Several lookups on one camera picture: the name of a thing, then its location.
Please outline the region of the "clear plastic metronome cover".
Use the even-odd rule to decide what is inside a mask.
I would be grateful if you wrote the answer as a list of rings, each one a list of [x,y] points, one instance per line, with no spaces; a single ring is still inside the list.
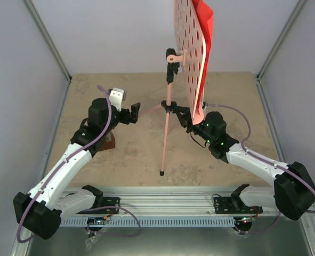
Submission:
[[[112,133],[109,132],[107,135],[106,135],[106,142],[111,142],[112,141]]]

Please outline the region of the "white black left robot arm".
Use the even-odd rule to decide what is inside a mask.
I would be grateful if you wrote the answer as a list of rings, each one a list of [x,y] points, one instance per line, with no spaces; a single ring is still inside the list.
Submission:
[[[19,228],[25,227],[42,239],[51,238],[65,219],[79,213],[99,213],[105,218],[117,214],[121,207],[118,197],[104,197],[103,192],[91,185],[61,198],[78,171],[96,153],[105,149],[106,136],[119,124],[138,121],[141,104],[130,109],[117,108],[109,99],[97,98],[88,109],[88,118],[70,140],[66,151],[52,170],[28,193],[19,192],[13,199]]]

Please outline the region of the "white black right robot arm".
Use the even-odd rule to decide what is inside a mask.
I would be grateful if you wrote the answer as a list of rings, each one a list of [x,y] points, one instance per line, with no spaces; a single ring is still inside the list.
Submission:
[[[247,148],[243,141],[227,134],[227,124],[218,111],[208,112],[203,121],[194,124],[188,107],[172,102],[170,110],[187,133],[205,140],[212,156],[241,167],[270,185],[269,188],[249,184],[238,187],[231,194],[234,211],[243,213],[253,206],[268,207],[291,220],[298,220],[304,213],[315,213],[315,185],[303,164],[279,162]]]

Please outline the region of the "brown wooden metronome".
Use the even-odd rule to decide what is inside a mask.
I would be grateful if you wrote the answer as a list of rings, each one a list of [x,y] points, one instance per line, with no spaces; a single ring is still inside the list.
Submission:
[[[115,141],[114,134],[112,133],[112,141],[111,142],[105,141],[105,143],[99,148],[98,151],[105,151],[105,150],[114,149],[115,146],[116,146],[116,141]]]

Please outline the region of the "pink music stand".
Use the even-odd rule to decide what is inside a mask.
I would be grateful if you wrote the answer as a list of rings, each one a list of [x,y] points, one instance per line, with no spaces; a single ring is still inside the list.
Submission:
[[[173,114],[172,107],[177,105],[176,102],[172,101],[172,85],[175,75],[179,72],[184,76],[191,123],[203,122],[204,128],[206,127],[205,114],[202,110],[205,84],[202,85],[201,83],[206,57],[206,43],[192,1],[174,1],[173,18],[177,47],[166,50],[167,94],[166,100],[160,104],[166,113],[160,176],[165,174],[165,148],[167,147],[169,120]]]

